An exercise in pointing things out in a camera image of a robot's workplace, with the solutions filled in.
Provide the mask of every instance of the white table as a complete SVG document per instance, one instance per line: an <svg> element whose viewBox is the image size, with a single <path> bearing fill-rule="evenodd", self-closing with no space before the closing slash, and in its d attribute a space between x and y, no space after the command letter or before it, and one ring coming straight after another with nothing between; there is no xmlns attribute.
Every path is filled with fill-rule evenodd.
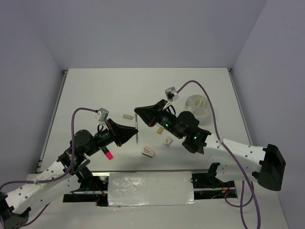
<svg viewBox="0 0 305 229"><path fill-rule="evenodd" d="M241 182L236 182L240 196ZM261 229L288 229L276 192L255 184L262 216ZM250 193L245 193L248 200ZM238 199L229 199L239 204ZM254 203L244 208L250 229L256 228ZM239 208L224 199L200 200L191 205L148 207L96 207L94 203L52 202L27 229L244 229Z"/></svg>
<svg viewBox="0 0 305 229"><path fill-rule="evenodd" d="M109 118L122 124L134 126L134 120L124 119L123 114L133 115L134 108L148 106L166 98L164 90L175 86L178 90L186 81L197 80L206 88L216 112L219 132L222 137L249 144L242 115L226 68L129 68L129 69L69 69L61 94L57 112L46 146L41 170L47 169L57 157L69 147L71 140L71 115L78 107L110 111ZM179 93L179 100L173 105L177 113L183 111L185 100L193 94L202 94L194 83ZM114 159L109 161L102 152L90 157L91 171L160 171L207 169L207 156L191 154L182 145L183 141L164 131L156 133L158 127L149 128L139 119L139 144L135 137L122 147L109 145ZM94 114L80 111L76 115L75 130L87 129L96 133L97 121ZM214 132L209 122L201 126ZM167 136L173 137L166 148L162 142ZM144 146L156 151L153 159L141 155ZM230 164L215 157L214 162Z"/></svg>

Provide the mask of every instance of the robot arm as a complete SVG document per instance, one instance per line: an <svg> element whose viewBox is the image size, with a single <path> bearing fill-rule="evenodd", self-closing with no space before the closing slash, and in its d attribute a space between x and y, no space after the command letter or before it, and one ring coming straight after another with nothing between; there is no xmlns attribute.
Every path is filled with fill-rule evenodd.
<svg viewBox="0 0 305 229"><path fill-rule="evenodd" d="M0 221L4 229L19 229L26 226L29 217L53 200L79 189L81 184L90 187L93 175L86 167L90 163L87 156L102 150L111 159L107 145L115 142L117 146L122 146L138 133L134 127L119 125L111 119L105 124L108 129L98 131L94 136L87 130L80 130L75 134L73 167L66 176L56 180L70 165L71 146L48 169L39 174L33 180L34 183L25 184L7 194L0 193Z"/></svg>
<svg viewBox="0 0 305 229"><path fill-rule="evenodd" d="M228 139L218 139L216 135L198 127L199 121L189 111L181 112L178 117L164 109L168 101L162 99L157 104L146 107L135 108L135 113L149 126L159 124L168 130L175 137L185 138L182 145L191 153L206 154L233 159L223 147L225 143L237 157L238 161L247 172L251 180L266 189L279 191L282 187L282 180L285 170L285 160L280 151L274 145L267 148L248 146ZM240 171L234 171L225 165L212 163L209 169L210 174L223 182L237 180L241 177Z"/></svg>

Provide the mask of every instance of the pink marker cap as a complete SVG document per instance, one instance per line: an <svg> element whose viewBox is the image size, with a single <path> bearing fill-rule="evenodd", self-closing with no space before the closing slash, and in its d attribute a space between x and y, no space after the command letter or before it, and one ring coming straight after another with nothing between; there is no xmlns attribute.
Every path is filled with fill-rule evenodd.
<svg viewBox="0 0 305 229"><path fill-rule="evenodd" d="M105 155L109 160L113 159L113 155L110 152L106 153Z"/></svg>

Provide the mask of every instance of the pink and black marker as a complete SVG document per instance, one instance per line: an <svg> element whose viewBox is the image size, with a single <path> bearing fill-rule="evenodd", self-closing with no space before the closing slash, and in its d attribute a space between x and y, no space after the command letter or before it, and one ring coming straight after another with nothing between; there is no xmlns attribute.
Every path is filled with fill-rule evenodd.
<svg viewBox="0 0 305 229"><path fill-rule="evenodd" d="M109 160L113 159L113 155L111 154L111 152L107 147L102 148L102 151Z"/></svg>

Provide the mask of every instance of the wall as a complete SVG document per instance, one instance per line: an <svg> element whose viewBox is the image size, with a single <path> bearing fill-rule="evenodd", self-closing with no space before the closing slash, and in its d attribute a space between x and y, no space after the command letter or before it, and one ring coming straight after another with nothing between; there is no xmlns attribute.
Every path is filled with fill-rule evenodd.
<svg viewBox="0 0 305 229"><path fill-rule="evenodd" d="M255 144L278 145L287 166L281 204L290 229L305 212L305 1L268 0L233 79Z"/></svg>
<svg viewBox="0 0 305 229"><path fill-rule="evenodd" d="M266 0L22 0L61 68L232 67Z"/></svg>
<svg viewBox="0 0 305 229"><path fill-rule="evenodd" d="M0 21L2 184L35 171L62 73L19 0L0 0Z"/></svg>

